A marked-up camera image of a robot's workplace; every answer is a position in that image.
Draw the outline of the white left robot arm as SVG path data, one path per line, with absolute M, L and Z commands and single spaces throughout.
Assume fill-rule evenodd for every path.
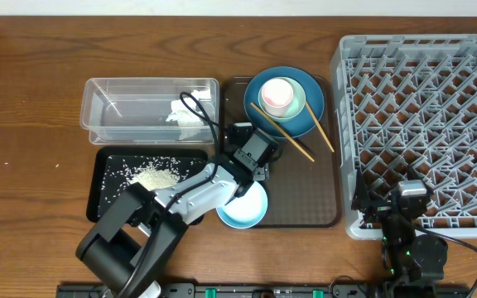
M 84 236 L 75 255 L 116 297 L 158 297 L 157 278 L 190 224 L 244 196 L 278 142 L 261 129 L 233 154 L 164 189 L 130 185 Z

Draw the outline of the white napkin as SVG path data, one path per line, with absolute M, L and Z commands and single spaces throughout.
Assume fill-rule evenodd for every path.
M 184 97 L 186 105 L 180 99 L 171 101 L 171 113 L 167 116 L 167 122 L 177 122 L 179 127 L 200 127 L 205 124 L 202 119 L 203 113 L 197 107 L 195 101 L 187 96 Z

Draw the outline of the pile of rice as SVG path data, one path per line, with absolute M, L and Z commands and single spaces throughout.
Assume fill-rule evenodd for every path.
M 199 157 L 109 156 L 99 182 L 98 211 L 104 212 L 133 183 L 147 190 L 170 187 L 204 164 Z

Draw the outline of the light blue bowl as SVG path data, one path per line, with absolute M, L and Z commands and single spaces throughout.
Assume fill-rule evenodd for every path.
M 231 228 L 246 229 L 258 224 L 267 212 L 268 196 L 255 181 L 246 194 L 216 209 L 220 220 Z

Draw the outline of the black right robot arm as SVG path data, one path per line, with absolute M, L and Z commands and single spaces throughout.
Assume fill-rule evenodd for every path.
M 422 180 L 401 181 L 383 199 L 372 198 L 364 182 L 356 185 L 351 209 L 361 212 L 365 223 L 380 224 L 384 262 L 398 285 L 430 286 L 444 278 L 446 241 L 428 233 L 417 235 L 413 224 L 426 212 L 432 194 Z

